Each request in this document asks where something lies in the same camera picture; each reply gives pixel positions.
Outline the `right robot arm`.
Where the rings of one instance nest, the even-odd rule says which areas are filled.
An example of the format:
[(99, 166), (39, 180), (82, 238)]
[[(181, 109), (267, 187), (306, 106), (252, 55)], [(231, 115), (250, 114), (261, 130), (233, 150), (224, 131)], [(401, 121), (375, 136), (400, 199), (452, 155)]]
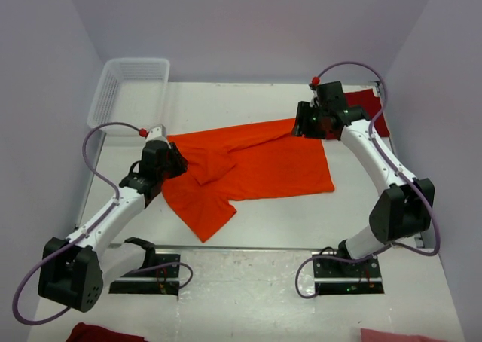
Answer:
[(430, 228), (435, 186), (428, 178), (416, 177), (396, 158), (376, 131), (373, 118), (360, 105), (348, 104), (339, 81), (323, 84), (314, 77), (310, 89), (312, 100), (297, 106), (293, 135), (335, 136), (356, 156), (378, 194), (368, 226), (339, 245), (337, 270), (353, 276), (369, 257)]

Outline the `orange t-shirt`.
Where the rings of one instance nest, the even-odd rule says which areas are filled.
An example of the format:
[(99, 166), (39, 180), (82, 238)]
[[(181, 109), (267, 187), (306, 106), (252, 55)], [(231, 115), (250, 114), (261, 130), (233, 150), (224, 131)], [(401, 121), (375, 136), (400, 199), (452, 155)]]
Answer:
[(294, 119), (169, 136), (188, 162), (163, 183), (167, 205), (206, 242), (236, 214), (234, 201), (331, 193), (325, 149), (291, 134)]

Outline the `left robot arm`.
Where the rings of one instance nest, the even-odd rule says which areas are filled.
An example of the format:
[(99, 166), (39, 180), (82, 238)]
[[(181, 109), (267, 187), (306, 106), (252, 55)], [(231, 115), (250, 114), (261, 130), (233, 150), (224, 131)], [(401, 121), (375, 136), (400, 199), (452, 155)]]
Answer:
[(149, 276), (157, 266), (153, 243), (136, 237), (110, 249), (112, 240), (157, 197), (167, 179), (181, 176), (188, 162), (174, 142), (145, 143), (139, 162), (124, 177), (111, 202), (65, 239), (50, 239), (43, 251), (38, 294), (87, 312), (102, 290), (135, 271)]

